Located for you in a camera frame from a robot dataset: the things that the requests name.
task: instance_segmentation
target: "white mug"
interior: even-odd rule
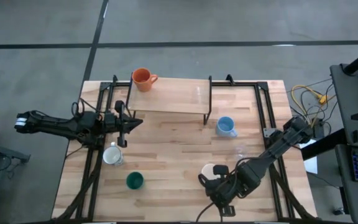
[[[121,150],[116,146],[115,142],[111,143],[111,147],[104,150],[103,161],[107,164],[119,166],[124,162],[124,156]]]

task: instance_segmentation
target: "orange mug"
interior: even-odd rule
[[[153,83],[157,81],[158,75],[153,75],[147,68],[138,68],[132,73],[132,80],[139,91],[149,91]]]

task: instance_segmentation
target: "wooden tabletop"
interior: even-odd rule
[[[85,82],[81,97],[96,105],[99,84]],[[282,129],[291,118],[284,83],[274,80],[268,81],[268,85],[276,123]],[[112,106],[116,100],[125,101],[127,92],[128,87],[115,88]],[[201,168],[213,163],[226,164],[231,170],[239,154],[258,156],[264,151],[254,89],[213,87],[212,93],[213,108],[206,126],[197,114],[137,113],[144,122],[126,136],[128,147],[122,149],[124,164],[119,167],[102,165],[95,221],[195,221],[199,212],[211,202],[197,179]],[[234,119],[237,138],[217,137],[215,125],[221,116]],[[117,134],[110,134],[106,147],[116,138]],[[68,153],[79,147],[78,142],[70,142]],[[52,217],[59,216],[78,193],[86,151],[81,149],[65,161]],[[291,148],[283,157],[291,191],[308,212],[316,215],[300,151]],[[145,184],[140,190],[126,187],[125,179],[133,171],[144,176]],[[283,211],[287,213],[283,194],[280,195]],[[89,196],[84,213],[88,211],[88,201]],[[231,204],[237,215],[225,217],[224,222],[277,220],[269,174],[250,195],[244,199],[235,198]],[[218,222],[217,208],[207,210],[200,221]]]
[[[133,83],[127,107],[131,111],[208,114],[209,80],[159,77],[147,92]]]

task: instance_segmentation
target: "gray floor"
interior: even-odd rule
[[[0,44],[91,43],[102,0],[0,0]],[[358,1],[110,0],[100,42],[358,40]],[[17,113],[40,110],[70,116],[89,49],[0,50],[0,145],[31,153],[5,180],[0,223],[50,218],[67,140],[17,134]],[[127,80],[137,67],[165,77],[282,79],[289,90],[329,78],[329,66],[358,57],[358,45],[98,49],[91,80]],[[313,86],[324,92],[330,82]],[[306,96],[308,105],[315,104]],[[342,127],[334,110],[333,131]],[[318,158],[319,175],[339,185],[333,152]],[[309,177],[318,215],[341,206],[338,190]]]

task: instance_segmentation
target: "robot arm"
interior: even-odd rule
[[[291,146],[308,142],[312,134],[311,128],[301,118],[292,118],[284,125],[284,131],[276,130],[270,135],[267,140],[268,149],[258,158],[239,164],[230,174],[227,166],[215,166],[214,174],[221,175],[218,180],[208,180],[200,174],[199,180],[206,188],[206,195],[219,208],[223,216],[236,215],[234,207],[229,206],[231,201],[236,196],[244,198],[253,192],[260,185],[271,164]]]
[[[94,111],[77,112],[71,119],[54,118],[39,111],[28,111],[17,115],[14,127],[18,133],[49,133],[69,140],[76,139],[84,146],[97,146],[102,144],[102,134],[119,132],[117,145],[126,147],[124,134],[129,134],[143,120],[127,116],[123,113],[124,108],[124,102],[117,101],[114,109],[118,116],[107,112],[104,118]]]

